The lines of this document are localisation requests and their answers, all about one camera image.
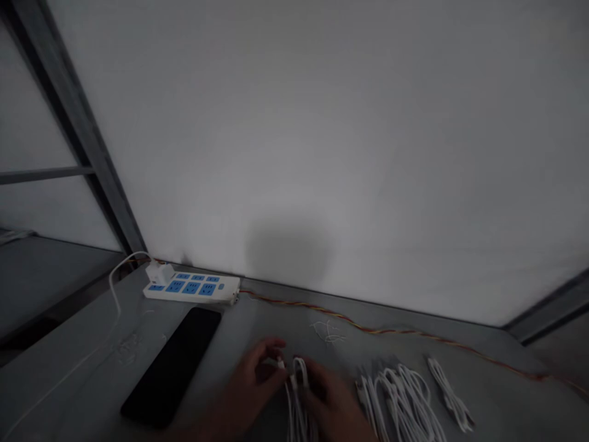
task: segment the gray metal post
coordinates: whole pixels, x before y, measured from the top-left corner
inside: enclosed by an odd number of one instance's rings
[[[94,171],[89,167],[67,167],[55,169],[38,169],[18,172],[1,172],[0,184],[14,184],[26,181],[63,178],[68,176],[90,175]]]
[[[1,7],[76,160],[80,166],[93,170],[85,178],[123,250],[145,250],[123,187],[46,3],[10,0]]]
[[[589,311],[589,269],[567,281],[504,329],[524,345]]]

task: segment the phone screen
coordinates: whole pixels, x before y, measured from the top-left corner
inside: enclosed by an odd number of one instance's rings
[[[219,312],[191,309],[127,398],[121,414],[153,428],[166,428],[219,322]]]

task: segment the gray table surface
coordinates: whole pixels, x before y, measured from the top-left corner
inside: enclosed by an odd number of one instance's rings
[[[147,282],[145,273],[138,270],[117,284],[123,313],[106,343],[105,337],[116,318],[109,293],[100,296],[0,370],[2,440],[27,411],[29,413],[8,440],[150,441],[162,440],[168,435],[140,428],[119,415],[120,406],[166,339],[194,306],[144,298],[142,289]],[[244,279],[242,287],[269,297],[320,304],[368,327],[406,327],[435,333],[521,369],[544,370],[516,340],[495,328],[267,282]],[[477,424],[474,433],[462,434],[437,394],[434,395],[433,408],[449,441],[587,440],[589,405],[559,382],[532,382],[455,347],[417,336],[367,335],[335,319],[330,323],[347,339],[326,344],[310,327],[316,321],[326,320],[319,312],[275,306],[242,294],[235,306],[223,309],[221,324],[170,430],[194,422],[225,385],[242,353],[260,338],[275,335],[287,341],[285,355],[288,360],[293,354],[306,354],[350,377],[357,376],[361,370],[373,372],[383,363],[400,361],[421,373],[433,391],[437,390],[425,355],[435,356]],[[99,349],[78,370],[46,395],[96,347]],[[285,394],[281,391],[244,439],[283,440],[287,427],[286,407]]]
[[[0,338],[91,283],[120,253],[29,236],[0,246]]]

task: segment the cable plug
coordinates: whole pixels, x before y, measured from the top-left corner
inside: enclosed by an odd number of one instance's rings
[[[290,383],[293,386],[293,391],[296,394],[297,390],[299,389],[299,386],[296,383],[296,376],[293,374],[290,375]]]
[[[168,285],[174,276],[174,267],[171,264],[160,264],[152,260],[145,269],[147,277],[156,285]]]

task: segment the charger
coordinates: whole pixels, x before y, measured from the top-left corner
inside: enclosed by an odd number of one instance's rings
[[[151,260],[145,272],[152,284],[168,285],[174,277],[175,270],[171,264],[160,264],[156,260]]]

